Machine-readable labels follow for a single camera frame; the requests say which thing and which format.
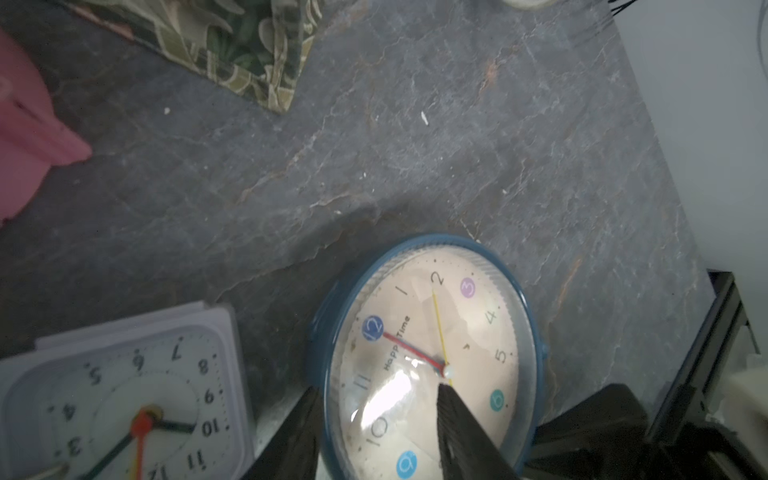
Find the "cream canvas tote bag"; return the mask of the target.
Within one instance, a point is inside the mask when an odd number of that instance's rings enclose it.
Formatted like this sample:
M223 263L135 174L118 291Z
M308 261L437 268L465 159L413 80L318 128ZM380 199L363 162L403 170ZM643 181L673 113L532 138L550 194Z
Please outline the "cream canvas tote bag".
M276 113L323 18L318 0L84 0L66 7Z

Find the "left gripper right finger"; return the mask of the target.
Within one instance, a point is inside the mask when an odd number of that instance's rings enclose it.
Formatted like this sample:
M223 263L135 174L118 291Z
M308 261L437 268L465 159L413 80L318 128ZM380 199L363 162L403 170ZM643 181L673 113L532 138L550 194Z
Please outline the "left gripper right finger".
M445 480L520 478L455 389L445 383L438 386L437 435Z

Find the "blue beige round clock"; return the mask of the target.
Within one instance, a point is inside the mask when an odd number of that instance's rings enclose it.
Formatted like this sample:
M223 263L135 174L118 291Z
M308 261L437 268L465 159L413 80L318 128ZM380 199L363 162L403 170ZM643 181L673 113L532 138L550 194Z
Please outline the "blue beige round clock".
M333 479L438 479L438 389L451 386L520 470L541 418L548 349L504 262L456 235L405 239L351 266L311 322Z

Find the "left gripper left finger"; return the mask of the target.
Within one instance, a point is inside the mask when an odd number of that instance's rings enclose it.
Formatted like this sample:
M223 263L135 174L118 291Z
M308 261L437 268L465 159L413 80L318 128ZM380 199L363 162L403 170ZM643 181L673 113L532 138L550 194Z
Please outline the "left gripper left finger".
M322 395L309 387L241 479L315 479L323 428Z

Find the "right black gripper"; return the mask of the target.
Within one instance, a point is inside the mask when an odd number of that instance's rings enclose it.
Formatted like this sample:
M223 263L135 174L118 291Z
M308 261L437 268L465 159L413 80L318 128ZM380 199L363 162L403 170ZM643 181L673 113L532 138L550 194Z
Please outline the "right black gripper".
M526 479L764 479L736 435L706 420L700 392L684 385L650 420L623 384L610 384L540 426Z

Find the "small white square clock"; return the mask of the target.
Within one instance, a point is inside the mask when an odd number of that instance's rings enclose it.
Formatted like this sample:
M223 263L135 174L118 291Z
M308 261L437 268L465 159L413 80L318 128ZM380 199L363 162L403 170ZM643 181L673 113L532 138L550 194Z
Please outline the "small white square clock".
M241 479L251 426L228 306L43 337L1 362L5 479Z

